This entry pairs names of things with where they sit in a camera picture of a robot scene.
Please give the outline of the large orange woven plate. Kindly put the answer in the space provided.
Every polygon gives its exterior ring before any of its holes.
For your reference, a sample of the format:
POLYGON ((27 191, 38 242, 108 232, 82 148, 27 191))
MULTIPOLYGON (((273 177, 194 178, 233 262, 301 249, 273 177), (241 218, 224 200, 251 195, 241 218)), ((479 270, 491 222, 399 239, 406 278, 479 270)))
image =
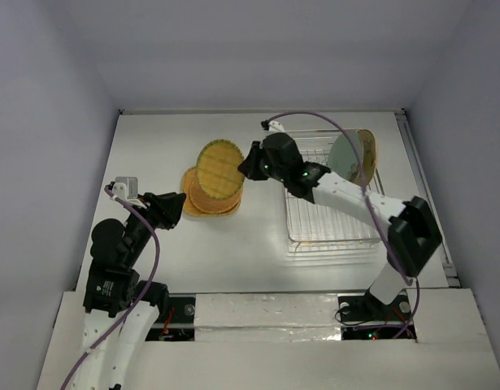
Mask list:
POLYGON ((186 194, 183 211, 193 217, 220 217, 234 214, 241 204, 242 188, 228 200, 216 200, 205 193, 197 179, 196 169, 189 168, 181 179, 181 191, 186 194))

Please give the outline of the green rimmed woven plate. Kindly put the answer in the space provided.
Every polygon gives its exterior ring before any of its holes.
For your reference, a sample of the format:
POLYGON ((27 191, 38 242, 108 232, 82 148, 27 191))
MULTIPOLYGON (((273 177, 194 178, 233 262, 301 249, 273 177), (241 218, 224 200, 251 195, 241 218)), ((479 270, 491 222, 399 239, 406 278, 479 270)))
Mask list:
POLYGON ((219 201, 238 195, 245 180, 238 170, 243 159, 241 150, 229 140, 216 139, 206 144, 195 165, 201 190, 219 201))

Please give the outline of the small orange woven plate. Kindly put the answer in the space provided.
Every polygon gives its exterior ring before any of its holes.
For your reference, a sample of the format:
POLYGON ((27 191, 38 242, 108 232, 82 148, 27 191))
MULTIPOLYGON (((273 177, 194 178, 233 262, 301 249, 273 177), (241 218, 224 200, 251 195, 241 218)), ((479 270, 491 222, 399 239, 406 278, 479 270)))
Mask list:
POLYGON ((240 203, 242 198, 242 188, 237 193, 228 199, 220 200, 215 199, 208 195, 204 189, 201 188, 196 169, 193 167, 190 173, 190 186, 189 198, 192 205, 205 214, 222 214, 230 210, 234 210, 240 203))

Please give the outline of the teal floral ceramic plate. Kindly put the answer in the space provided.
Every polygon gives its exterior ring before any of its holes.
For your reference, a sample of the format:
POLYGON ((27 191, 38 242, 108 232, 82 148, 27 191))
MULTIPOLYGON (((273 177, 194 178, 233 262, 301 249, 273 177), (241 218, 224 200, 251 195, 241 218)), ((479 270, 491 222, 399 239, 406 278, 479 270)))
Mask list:
POLYGON ((358 161, 363 161, 363 145, 356 131, 342 133, 330 149, 327 166, 341 178, 361 183, 358 161))

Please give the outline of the beige floral ceramic plate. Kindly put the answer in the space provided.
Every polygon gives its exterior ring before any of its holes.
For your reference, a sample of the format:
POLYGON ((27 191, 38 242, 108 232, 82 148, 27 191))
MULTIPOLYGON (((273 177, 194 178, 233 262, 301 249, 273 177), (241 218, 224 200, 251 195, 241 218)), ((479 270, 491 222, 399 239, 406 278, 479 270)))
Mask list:
POLYGON ((363 146, 363 174, 366 184, 369 184, 377 169, 376 138, 367 129, 358 130, 358 136, 363 146))

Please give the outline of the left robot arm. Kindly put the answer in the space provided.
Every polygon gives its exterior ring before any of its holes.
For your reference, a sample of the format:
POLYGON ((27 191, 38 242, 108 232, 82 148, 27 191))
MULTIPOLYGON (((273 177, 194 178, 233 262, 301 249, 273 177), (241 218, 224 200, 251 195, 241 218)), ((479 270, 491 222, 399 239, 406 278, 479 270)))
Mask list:
POLYGON ((120 182, 104 190, 129 216, 104 219, 91 233, 81 356, 63 389, 125 389, 150 329, 169 311, 167 285, 155 282, 154 272, 142 280, 134 265, 149 241, 161 254, 156 232, 178 224, 185 194, 130 194, 120 182))

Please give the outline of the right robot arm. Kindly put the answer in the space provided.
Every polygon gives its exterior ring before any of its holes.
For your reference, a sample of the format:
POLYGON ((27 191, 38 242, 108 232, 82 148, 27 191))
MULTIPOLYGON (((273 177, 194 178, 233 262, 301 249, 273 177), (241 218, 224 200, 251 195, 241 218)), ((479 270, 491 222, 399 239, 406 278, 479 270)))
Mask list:
POLYGON ((325 165, 304 160, 285 132, 253 142, 238 170, 248 180, 279 181, 294 197, 330 207, 377 230, 387 263, 363 297, 363 308, 374 319, 393 309, 398 294, 416 281, 442 243, 436 218, 422 197, 402 201, 369 192, 325 165))

